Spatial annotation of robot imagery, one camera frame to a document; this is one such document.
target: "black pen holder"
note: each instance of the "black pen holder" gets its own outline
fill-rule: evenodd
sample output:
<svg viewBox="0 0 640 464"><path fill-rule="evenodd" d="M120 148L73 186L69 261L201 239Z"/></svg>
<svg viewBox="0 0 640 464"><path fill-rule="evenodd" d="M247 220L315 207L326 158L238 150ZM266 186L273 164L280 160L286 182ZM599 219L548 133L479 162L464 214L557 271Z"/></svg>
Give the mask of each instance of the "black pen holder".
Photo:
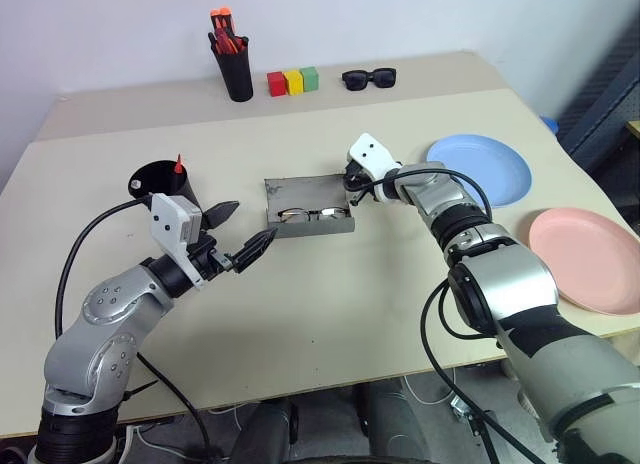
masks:
<svg viewBox="0 0 640 464"><path fill-rule="evenodd" d="M251 69L249 68L249 38L243 37L244 49L237 54L219 54L212 48L216 56L227 92L232 101L245 102L253 97Z"/></svg>
<svg viewBox="0 0 640 464"><path fill-rule="evenodd" d="M184 196L200 207L189 184L187 169L183 167L182 173L176 174L175 165L175 161L154 161L142 166L129 178L129 194L136 199L156 192L167 196Z"/></svg>

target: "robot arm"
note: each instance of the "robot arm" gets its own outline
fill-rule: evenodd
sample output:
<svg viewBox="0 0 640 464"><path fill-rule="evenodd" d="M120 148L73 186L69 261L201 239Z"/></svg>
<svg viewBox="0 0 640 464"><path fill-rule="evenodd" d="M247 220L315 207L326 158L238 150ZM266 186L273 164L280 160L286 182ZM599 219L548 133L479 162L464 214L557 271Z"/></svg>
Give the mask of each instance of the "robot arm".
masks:
<svg viewBox="0 0 640 464"><path fill-rule="evenodd" d="M640 371L608 342L567 322L545 264L482 212L441 163L400 166L372 136L351 147L347 190L414 205L449 266L467 325L495 337L566 462L640 462Z"/></svg>
<svg viewBox="0 0 640 464"><path fill-rule="evenodd" d="M183 196L153 195L151 234L165 255L96 286L75 323L52 346L30 464L111 462L118 408L146 336L173 308L173 299L222 272L242 272L273 240L275 230L262 231L233 256L218 252L206 231L237 207L235 201L221 203L203 218Z"/></svg>

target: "table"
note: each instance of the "table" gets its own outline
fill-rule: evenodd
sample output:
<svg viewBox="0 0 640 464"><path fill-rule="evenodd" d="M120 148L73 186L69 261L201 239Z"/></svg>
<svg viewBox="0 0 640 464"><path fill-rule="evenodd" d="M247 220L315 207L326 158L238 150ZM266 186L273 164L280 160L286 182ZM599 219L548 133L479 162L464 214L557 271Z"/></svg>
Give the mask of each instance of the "table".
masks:
<svg viewBox="0 0 640 464"><path fill-rule="evenodd" d="M391 64L398 84L362 93L341 88L341 70ZM64 259L80 230L129 199L139 166L180 152L203 206L237 199L214 232L235 251L266 223L263 179L340 172L367 131L409 163L454 133L492 136L515 148L533 172L531 192L496 209L495 220L526 240L544 209L591 209L629 229L598 186L500 76L472 53L319 68L320 90L231 103L219 81L172 83L70 96L52 110L0 195L0 307L5 376L0 435L37 429L53 342L53 303ZM276 240L241 275L190 291L157 326L143 353L199 408L254 401L431 369L418 317L446 274L441 252L415 209L368 201L353 209L349 234ZM65 327L101 280L160 252L142 207L113 216L85 241L71 272ZM453 303L452 326L463 330ZM599 335L640 327L640 317L604 316L566 302L562 314ZM493 342L459 342L430 316L428 332L445 366L503 356ZM150 376L136 365L130 387ZM121 419L182 412L161 385L123 404Z"/></svg>

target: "orange marker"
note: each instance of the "orange marker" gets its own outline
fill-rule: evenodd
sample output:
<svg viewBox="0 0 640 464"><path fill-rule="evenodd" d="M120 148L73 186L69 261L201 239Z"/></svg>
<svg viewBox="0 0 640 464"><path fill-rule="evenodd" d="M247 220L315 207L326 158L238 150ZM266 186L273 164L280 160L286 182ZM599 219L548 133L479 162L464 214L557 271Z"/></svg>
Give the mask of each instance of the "orange marker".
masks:
<svg viewBox="0 0 640 464"><path fill-rule="evenodd" d="M211 24L213 24L213 28L214 29L218 29L219 27L222 27L221 22L220 22L220 10L219 9L211 9L211 12L209 12L209 15L211 16Z"/></svg>
<svg viewBox="0 0 640 464"><path fill-rule="evenodd" d="M230 27L235 34L236 28L233 25L233 17L231 17L231 9L228 7L220 8L220 18L222 19L222 27Z"/></svg>

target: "black sunglasses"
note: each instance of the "black sunglasses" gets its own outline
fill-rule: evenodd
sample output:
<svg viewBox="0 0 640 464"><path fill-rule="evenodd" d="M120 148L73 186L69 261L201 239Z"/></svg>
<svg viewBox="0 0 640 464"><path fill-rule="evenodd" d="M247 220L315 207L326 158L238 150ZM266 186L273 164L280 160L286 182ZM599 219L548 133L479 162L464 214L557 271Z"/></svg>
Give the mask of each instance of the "black sunglasses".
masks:
<svg viewBox="0 0 640 464"><path fill-rule="evenodd" d="M350 91L361 91L369 81L377 87L393 87L396 83L396 70L392 67L381 67L373 72L362 70L347 71L342 74L342 80Z"/></svg>

